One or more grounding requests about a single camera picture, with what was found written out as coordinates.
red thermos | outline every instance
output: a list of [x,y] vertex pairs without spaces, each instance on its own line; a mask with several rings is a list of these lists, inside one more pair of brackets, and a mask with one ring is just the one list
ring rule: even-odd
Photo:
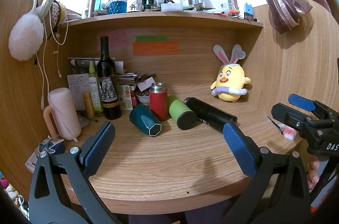
[[150,86],[150,109],[159,121],[165,121],[168,118],[167,103],[167,89],[165,84],[162,82],[152,83]]

black thermos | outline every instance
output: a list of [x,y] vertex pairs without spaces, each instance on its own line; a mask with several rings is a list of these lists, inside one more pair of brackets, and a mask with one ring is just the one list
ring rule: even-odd
[[184,104],[192,110],[199,120],[209,125],[211,128],[223,133],[224,125],[230,121],[235,123],[238,118],[232,114],[222,111],[210,104],[194,97],[187,97]]

green spray bottle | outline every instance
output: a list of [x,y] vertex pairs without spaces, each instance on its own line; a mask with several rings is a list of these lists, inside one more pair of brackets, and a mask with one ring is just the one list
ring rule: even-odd
[[88,80],[89,80],[90,96],[92,98],[94,112],[97,117],[100,117],[103,115],[104,109],[102,106],[102,101],[101,101],[101,96],[100,96],[100,86],[98,83],[98,76],[95,71],[93,60],[89,62]]

pink sticky note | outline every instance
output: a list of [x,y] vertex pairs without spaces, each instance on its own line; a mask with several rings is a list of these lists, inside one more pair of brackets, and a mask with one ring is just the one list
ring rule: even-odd
[[126,29],[116,29],[97,33],[97,51],[101,50],[100,38],[102,36],[108,36],[108,47],[112,51],[125,49],[127,47]]

metal screw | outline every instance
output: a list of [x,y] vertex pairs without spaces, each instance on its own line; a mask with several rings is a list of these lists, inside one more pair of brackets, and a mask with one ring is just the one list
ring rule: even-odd
[[298,151],[293,151],[292,155],[293,155],[293,157],[298,158],[299,157],[299,152]]
[[69,152],[72,153],[72,154],[75,154],[79,151],[79,148],[78,147],[72,147]]
[[41,158],[44,158],[46,155],[47,155],[47,151],[45,150],[40,153]]
[[262,154],[267,154],[267,153],[270,152],[270,150],[269,150],[267,147],[261,147],[261,148],[260,148],[260,152],[261,152]]

